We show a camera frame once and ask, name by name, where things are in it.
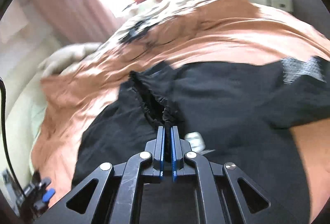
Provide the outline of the beige plush toy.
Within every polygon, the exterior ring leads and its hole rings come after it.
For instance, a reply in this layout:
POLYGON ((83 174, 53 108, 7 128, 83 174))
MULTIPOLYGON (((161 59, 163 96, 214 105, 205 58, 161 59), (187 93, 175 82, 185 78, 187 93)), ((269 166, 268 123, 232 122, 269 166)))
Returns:
POLYGON ((41 77, 46 78, 60 74, 71 64, 80 62, 91 53, 94 53, 101 45, 101 42, 88 42, 62 47, 39 64, 38 70, 41 77))

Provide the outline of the black button-up jacket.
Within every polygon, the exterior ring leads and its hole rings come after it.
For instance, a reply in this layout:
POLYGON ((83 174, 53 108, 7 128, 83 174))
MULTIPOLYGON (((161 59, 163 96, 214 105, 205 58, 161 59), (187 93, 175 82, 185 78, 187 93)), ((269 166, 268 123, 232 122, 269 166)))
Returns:
POLYGON ((308 223, 308 183, 291 128, 329 117, 329 62, 282 59, 263 66, 161 62, 130 72, 118 99, 84 131, 72 185, 104 162, 126 162, 177 126, 198 132, 211 162, 234 162, 295 219, 308 223))

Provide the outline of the cream padded headboard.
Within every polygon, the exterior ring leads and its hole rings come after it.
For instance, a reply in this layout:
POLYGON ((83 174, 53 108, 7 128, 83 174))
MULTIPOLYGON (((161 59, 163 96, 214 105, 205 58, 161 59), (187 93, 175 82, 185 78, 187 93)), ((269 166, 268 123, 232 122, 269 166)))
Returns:
POLYGON ((35 41, 17 37, 1 49, 1 78, 6 87, 7 146, 21 185, 30 180, 33 171, 30 153, 47 107, 40 87, 38 65, 60 48, 60 41, 49 34, 35 41))

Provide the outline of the orange-brown duvet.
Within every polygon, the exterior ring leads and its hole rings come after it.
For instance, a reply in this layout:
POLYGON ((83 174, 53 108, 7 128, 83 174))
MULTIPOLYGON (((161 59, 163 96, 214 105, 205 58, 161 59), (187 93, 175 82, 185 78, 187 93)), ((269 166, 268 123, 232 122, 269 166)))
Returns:
MULTIPOLYGON (((97 51, 58 75, 42 78, 48 107, 32 150, 35 169, 52 180, 54 206, 73 187, 72 179, 84 131, 119 96, 130 72, 161 62, 172 69, 197 62, 263 66, 286 58, 329 62, 329 40, 309 24, 282 10, 249 0, 205 0, 152 27, 128 44, 118 30, 97 51)), ((329 199, 329 117, 291 128, 305 171, 311 223, 329 199)), ((203 155, 198 132, 185 140, 203 155)))

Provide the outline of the left pink curtain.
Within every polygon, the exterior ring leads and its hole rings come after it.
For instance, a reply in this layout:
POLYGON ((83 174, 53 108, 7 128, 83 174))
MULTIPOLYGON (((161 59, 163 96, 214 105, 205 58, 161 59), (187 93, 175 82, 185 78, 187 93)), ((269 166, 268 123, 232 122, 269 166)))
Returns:
POLYGON ((44 19, 70 43, 105 42, 120 21, 100 0, 32 0, 44 19))

